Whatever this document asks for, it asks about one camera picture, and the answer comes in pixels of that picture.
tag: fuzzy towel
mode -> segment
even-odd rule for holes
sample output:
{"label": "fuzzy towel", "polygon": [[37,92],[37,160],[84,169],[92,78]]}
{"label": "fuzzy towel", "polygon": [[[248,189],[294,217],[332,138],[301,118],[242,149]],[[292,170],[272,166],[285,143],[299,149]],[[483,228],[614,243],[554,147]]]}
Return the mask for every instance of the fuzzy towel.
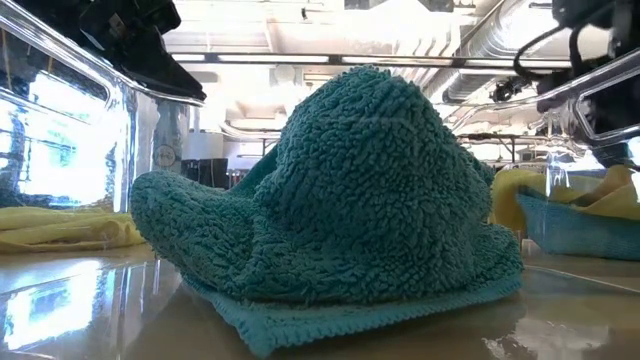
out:
{"label": "fuzzy towel", "polygon": [[416,86],[357,68],[298,105],[231,190],[151,172],[131,201],[142,235],[266,356],[513,293],[519,246],[486,224],[492,179]]}

